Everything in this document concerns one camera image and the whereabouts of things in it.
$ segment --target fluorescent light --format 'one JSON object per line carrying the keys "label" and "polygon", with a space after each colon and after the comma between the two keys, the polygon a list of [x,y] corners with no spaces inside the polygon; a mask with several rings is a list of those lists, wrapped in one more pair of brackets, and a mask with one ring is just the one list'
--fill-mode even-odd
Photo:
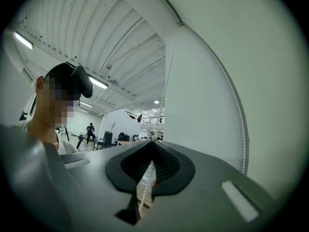
{"label": "fluorescent light", "polygon": [[92,106],[90,106],[89,104],[87,104],[87,103],[85,103],[85,102],[82,102],[82,101],[81,101],[81,104],[83,104],[83,105],[85,105],[85,106],[92,107]]}
{"label": "fluorescent light", "polygon": [[88,113],[87,111],[85,111],[85,110],[83,110],[83,109],[80,109],[80,108],[79,108],[79,110],[81,110],[81,111],[83,111],[83,112],[86,112],[86,113]]}
{"label": "fluorescent light", "polygon": [[103,89],[107,89],[107,86],[99,81],[97,81],[96,79],[93,79],[92,77],[89,77],[91,82],[95,85],[98,85],[99,87],[103,88]]}
{"label": "fluorescent light", "polygon": [[18,32],[15,32],[15,37],[24,45],[29,47],[30,49],[33,49],[33,44],[29,40],[27,40],[25,37],[21,36]]}

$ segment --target balcony railing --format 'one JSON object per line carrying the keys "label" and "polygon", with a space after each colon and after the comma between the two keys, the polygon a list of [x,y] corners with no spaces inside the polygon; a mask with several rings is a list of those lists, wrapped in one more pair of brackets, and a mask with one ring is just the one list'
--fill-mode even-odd
{"label": "balcony railing", "polygon": [[[138,122],[138,115],[136,114],[133,114],[133,113],[130,113],[130,112],[127,112],[126,113],[136,122]],[[142,124],[156,124],[156,123],[159,123],[159,124],[164,124],[164,116],[161,116],[161,118],[159,119],[158,121],[158,117],[148,117],[148,118],[141,118],[140,122]]]}

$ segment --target white corrugated ceiling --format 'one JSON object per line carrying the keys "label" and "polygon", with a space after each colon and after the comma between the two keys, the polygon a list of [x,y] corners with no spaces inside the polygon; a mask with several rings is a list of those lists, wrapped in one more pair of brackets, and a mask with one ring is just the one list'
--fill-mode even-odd
{"label": "white corrugated ceiling", "polygon": [[[60,63],[54,56],[58,54],[136,98],[163,92],[165,44],[123,0],[27,0],[13,19],[12,29],[55,53],[51,56],[35,44],[31,50],[16,42],[35,78]],[[81,100],[93,105],[91,112],[95,114],[132,102],[123,94],[97,86],[90,100]]]}

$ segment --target white shirt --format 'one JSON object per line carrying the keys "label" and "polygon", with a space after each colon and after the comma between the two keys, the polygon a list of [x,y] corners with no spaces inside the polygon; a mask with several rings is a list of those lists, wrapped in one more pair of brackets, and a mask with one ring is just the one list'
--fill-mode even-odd
{"label": "white shirt", "polygon": [[[30,120],[19,121],[17,124],[17,127],[24,131],[28,131],[29,121]],[[58,142],[59,142],[59,146],[57,150],[59,155],[66,155],[66,154],[72,154],[72,153],[77,152],[77,149],[70,142],[64,141],[61,137],[59,137],[58,133],[56,133],[56,135],[57,135]]]}

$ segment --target tube light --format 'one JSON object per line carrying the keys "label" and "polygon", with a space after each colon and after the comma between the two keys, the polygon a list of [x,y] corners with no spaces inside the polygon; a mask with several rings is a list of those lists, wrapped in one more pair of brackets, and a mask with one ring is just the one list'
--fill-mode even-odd
{"label": "tube light", "polygon": [[96,79],[93,79],[92,77],[89,77],[91,82],[95,85],[98,85],[99,87],[103,88],[103,89],[107,89],[107,86],[99,81],[97,81]]}
{"label": "tube light", "polygon": [[83,110],[83,109],[80,109],[80,108],[79,108],[79,110],[81,110],[81,111],[83,111],[83,112],[86,112],[86,113],[88,113],[87,111],[85,111],[85,110]]}
{"label": "tube light", "polygon": [[33,49],[33,44],[29,40],[27,40],[24,36],[21,36],[18,32],[15,32],[15,37],[24,45],[29,47],[31,50]]}
{"label": "tube light", "polygon": [[85,103],[85,102],[82,102],[82,101],[81,101],[81,104],[83,104],[83,105],[85,105],[85,106],[92,107],[92,106],[90,106],[89,104],[87,104],[87,103]]}

